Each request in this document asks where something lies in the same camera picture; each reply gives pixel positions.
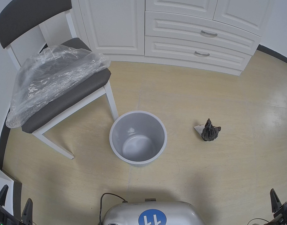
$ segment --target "clear plastic bag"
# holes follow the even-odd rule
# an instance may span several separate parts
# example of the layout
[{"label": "clear plastic bag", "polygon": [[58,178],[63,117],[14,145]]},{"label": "clear plastic bag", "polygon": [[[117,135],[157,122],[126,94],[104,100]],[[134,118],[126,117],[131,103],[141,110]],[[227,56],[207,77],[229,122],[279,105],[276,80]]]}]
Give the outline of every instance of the clear plastic bag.
[{"label": "clear plastic bag", "polygon": [[103,54],[64,45],[31,56],[16,75],[7,127],[22,126],[46,104],[109,67],[110,62]]}]

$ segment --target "blue sticker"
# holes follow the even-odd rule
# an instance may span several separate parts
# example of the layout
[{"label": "blue sticker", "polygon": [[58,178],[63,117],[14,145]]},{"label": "blue sticker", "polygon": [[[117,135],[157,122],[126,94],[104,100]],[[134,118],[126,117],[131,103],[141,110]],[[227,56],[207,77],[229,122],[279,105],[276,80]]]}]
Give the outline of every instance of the blue sticker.
[{"label": "blue sticker", "polygon": [[165,225],[166,216],[157,209],[145,210],[138,218],[139,225]]}]

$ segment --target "gray seat cushion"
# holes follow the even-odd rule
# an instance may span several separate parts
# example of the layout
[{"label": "gray seat cushion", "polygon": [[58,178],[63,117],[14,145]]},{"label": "gray seat cushion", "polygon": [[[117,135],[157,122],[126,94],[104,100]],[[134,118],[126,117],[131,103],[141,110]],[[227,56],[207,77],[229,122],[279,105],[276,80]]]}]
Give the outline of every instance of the gray seat cushion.
[{"label": "gray seat cushion", "polygon": [[[79,38],[73,38],[66,41],[63,45],[68,47],[74,47],[76,49],[84,48],[90,51],[89,47],[86,46]],[[86,96],[90,95],[97,89],[106,85],[110,78],[110,71],[106,68],[98,73],[93,74],[84,82],[78,86],[69,90],[61,97],[49,102],[46,106],[40,109],[37,113],[33,114],[21,129],[26,133],[33,133],[35,130],[42,127],[44,124],[49,122],[55,116],[65,111],[67,108],[73,106]]]}]

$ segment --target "chair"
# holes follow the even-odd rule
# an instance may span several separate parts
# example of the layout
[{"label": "chair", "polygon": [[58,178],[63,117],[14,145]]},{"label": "chair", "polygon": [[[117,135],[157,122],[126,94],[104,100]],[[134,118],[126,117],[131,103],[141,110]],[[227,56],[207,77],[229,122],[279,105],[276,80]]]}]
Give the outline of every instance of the chair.
[{"label": "chair", "polygon": [[[6,48],[18,70],[20,69],[20,63],[13,52],[11,43],[31,28],[61,12],[65,12],[72,35],[72,39],[64,42],[63,45],[76,49],[84,48],[90,51],[89,47],[77,38],[70,14],[71,8],[71,0],[12,0],[3,9],[0,13],[0,43],[3,48]],[[33,114],[22,125],[22,130],[26,133],[32,133],[66,157],[74,158],[71,152],[48,140],[43,133],[104,94],[106,94],[113,119],[116,120],[119,115],[109,82],[110,75],[111,73],[107,68],[93,74],[87,80]]]}]

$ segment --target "drawer handle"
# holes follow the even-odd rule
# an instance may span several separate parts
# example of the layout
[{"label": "drawer handle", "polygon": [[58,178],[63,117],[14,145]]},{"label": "drawer handle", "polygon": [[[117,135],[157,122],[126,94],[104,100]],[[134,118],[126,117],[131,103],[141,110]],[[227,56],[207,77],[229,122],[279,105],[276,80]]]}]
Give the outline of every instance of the drawer handle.
[{"label": "drawer handle", "polygon": [[202,54],[202,53],[199,53],[199,52],[197,52],[197,51],[195,51],[194,53],[195,53],[195,54],[198,54],[198,55],[202,55],[202,56],[209,56],[209,55],[210,55],[209,53],[207,53],[207,54]]},{"label": "drawer handle", "polygon": [[209,32],[204,32],[203,30],[201,31],[201,33],[206,34],[206,35],[210,35],[210,36],[217,36],[217,33],[209,33]]}]

